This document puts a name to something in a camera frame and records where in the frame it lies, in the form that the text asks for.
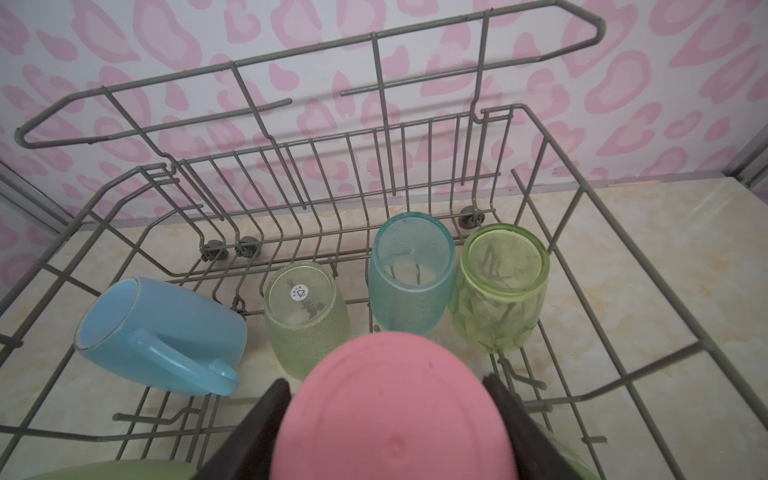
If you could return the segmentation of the teal plastic cup front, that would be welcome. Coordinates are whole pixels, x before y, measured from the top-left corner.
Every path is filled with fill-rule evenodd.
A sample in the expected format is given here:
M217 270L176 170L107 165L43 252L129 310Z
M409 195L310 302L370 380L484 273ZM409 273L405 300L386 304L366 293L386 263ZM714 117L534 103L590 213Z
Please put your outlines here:
M429 333L448 305L455 273L455 243L439 220L421 212L390 218L375 237L368 275L380 328Z

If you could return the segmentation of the light blue ceramic mug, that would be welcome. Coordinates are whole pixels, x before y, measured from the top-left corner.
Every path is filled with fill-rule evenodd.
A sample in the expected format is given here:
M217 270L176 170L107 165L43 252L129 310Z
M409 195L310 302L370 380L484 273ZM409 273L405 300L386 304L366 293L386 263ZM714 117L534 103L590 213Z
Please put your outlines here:
M191 396L230 396L247 342L241 315L189 289L131 277L83 315L73 346L106 371Z

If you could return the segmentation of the light green ceramic mug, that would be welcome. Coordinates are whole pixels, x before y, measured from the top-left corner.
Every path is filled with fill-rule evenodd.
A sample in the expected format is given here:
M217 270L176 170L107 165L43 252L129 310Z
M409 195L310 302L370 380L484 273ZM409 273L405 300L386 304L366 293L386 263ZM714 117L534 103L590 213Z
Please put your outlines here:
M32 479L192 479L197 469L171 460L120 460L68 467L32 476Z

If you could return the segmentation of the pink plastic cup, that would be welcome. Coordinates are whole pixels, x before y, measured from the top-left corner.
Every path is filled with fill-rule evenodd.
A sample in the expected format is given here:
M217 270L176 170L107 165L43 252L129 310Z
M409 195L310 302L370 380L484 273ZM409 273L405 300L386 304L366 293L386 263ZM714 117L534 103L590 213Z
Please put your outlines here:
M374 333L323 359L279 428L273 479L515 479L492 397L426 338Z

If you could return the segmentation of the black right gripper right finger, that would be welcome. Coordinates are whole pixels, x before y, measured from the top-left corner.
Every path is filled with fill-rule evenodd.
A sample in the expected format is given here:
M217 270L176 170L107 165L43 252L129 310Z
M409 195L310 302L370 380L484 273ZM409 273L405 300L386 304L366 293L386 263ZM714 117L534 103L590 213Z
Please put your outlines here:
M580 479L497 375L487 375L482 383L501 414L520 479Z

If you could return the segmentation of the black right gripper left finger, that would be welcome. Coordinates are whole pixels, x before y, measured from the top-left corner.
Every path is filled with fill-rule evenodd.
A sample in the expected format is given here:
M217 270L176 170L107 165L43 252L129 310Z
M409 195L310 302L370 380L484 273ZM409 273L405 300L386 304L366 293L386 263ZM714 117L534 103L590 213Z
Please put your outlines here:
M277 379L193 479L264 479L270 474L280 425L291 401L289 383Z

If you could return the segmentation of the yellow-green plastic cup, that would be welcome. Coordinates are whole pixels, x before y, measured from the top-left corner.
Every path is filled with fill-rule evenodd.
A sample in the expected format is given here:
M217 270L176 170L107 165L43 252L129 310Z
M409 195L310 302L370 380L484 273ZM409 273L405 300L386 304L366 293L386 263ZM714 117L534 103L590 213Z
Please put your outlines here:
M546 427L540 426L540 430L546 439L553 445L561 458L571 467L580 479L600 480L600 477L573 450L558 441Z

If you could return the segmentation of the green transparent plastic cup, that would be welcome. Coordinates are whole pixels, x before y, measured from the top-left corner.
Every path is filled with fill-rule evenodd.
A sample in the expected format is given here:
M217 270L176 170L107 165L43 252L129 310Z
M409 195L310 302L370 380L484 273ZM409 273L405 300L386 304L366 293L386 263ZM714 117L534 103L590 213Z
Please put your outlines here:
M463 245L448 309L459 335L488 353L520 348L539 322L550 257L530 231L487 225Z

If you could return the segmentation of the pale yellow plastic cup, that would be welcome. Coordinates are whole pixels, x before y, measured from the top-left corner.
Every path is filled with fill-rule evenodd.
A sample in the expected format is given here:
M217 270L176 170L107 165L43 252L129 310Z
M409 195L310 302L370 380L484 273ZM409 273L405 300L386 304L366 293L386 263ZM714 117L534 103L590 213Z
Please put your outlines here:
M333 350L351 339L347 304L321 265L293 262L272 277L265 318L273 351L285 372L303 380Z

